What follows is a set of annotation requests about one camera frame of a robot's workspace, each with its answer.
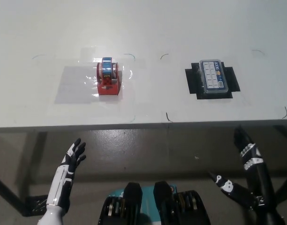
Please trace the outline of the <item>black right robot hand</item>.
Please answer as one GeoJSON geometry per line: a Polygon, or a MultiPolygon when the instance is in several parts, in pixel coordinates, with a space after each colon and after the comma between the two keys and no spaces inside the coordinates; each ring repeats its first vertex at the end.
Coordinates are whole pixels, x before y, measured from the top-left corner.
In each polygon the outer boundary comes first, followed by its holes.
{"type": "Polygon", "coordinates": [[[267,165],[256,143],[240,126],[234,130],[234,145],[239,151],[248,187],[212,172],[209,173],[211,179],[223,194],[245,208],[274,210],[277,202],[267,165]]]}

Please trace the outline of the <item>white and black left hand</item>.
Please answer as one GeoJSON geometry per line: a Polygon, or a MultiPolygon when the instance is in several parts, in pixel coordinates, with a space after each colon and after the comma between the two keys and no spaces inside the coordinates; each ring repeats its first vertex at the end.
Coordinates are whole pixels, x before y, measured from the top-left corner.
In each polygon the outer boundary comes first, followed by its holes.
{"type": "Polygon", "coordinates": [[[80,162],[86,158],[85,145],[86,143],[81,142],[81,139],[78,138],[65,153],[61,164],[56,169],[46,201],[47,205],[59,206],[64,212],[68,212],[75,171],[80,162]]]}

